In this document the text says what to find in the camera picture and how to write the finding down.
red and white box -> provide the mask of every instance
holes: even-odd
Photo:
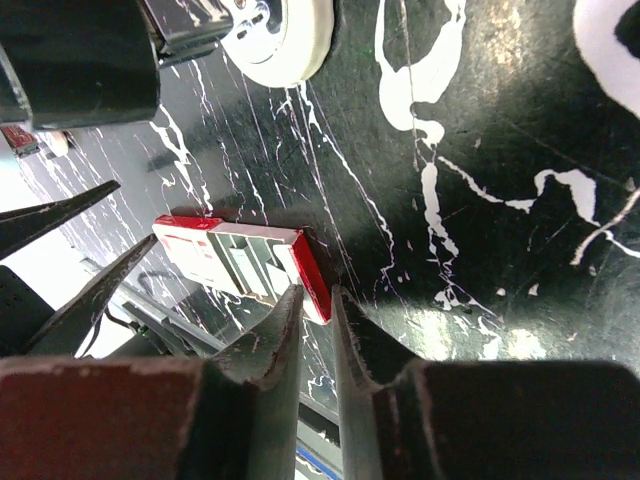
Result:
[[[324,325],[331,317],[331,297],[302,230],[163,215],[153,231],[195,282],[271,305],[289,285],[304,285],[308,319]]]

black plastic part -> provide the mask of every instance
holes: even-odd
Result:
[[[180,479],[293,479],[302,301],[302,287],[291,286],[205,366]]]
[[[154,320],[149,315],[147,315],[144,311],[136,307],[131,302],[126,302],[122,305],[122,308],[125,312],[131,315],[136,321],[149,330],[151,330],[154,334],[156,334],[162,343],[164,343],[167,349],[171,352],[172,355],[177,357],[184,357],[186,355],[193,355],[194,352],[184,345],[182,339],[174,335],[171,331],[167,330],[163,327],[160,322]]]
[[[298,407],[298,419],[314,431],[323,432],[327,441],[338,447],[340,446],[340,428],[338,425],[307,407],[302,401]]]
[[[157,357],[162,354],[163,352],[158,350],[152,339],[138,333],[114,350],[109,358]]]
[[[34,129],[153,118],[157,62],[136,0],[0,0],[0,12],[0,65],[15,73]],[[0,119],[15,122],[25,110],[7,84]]]
[[[155,30],[161,67],[169,67],[208,55],[233,27],[229,11],[219,0],[142,0],[149,23]]]
[[[58,310],[27,345],[30,355],[72,355],[98,322],[109,299],[133,267],[156,244],[149,235],[95,276],[69,303]]]
[[[67,200],[0,214],[0,260],[92,207],[119,187],[118,182],[110,180]]]
[[[589,362],[433,363],[333,289],[345,479],[638,478],[640,382]]]
[[[10,268],[0,266],[0,357],[18,355],[53,312]]]
[[[162,320],[162,326],[176,337],[187,342],[187,344],[198,354],[199,357],[210,357],[220,351],[220,349],[216,348],[214,345],[210,345],[202,341],[195,335],[191,334],[185,328],[182,328],[180,325],[177,325],[175,323],[171,323],[166,318]]]

red object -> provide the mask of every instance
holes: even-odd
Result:
[[[162,215],[154,222],[157,225],[168,227],[191,228],[193,230],[211,230],[224,220],[221,218],[199,218],[199,217],[179,217],[172,215]]]
[[[293,244],[293,258],[298,267],[302,284],[309,292],[313,304],[324,319],[325,323],[331,319],[331,295],[324,283],[316,259],[313,258],[311,248],[304,232],[300,230],[298,240]]]
[[[40,150],[36,137],[18,126],[0,127],[0,130],[18,158],[26,157]]]
[[[331,318],[331,296],[302,230],[171,215],[159,217],[153,230],[191,280],[271,304],[286,285],[300,283],[307,291],[308,318],[319,324]]]
[[[202,363],[0,362],[2,480],[178,478]]]

caster wheel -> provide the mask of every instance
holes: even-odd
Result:
[[[292,87],[322,66],[333,33],[333,0],[224,0],[234,20],[220,42],[254,82]]]

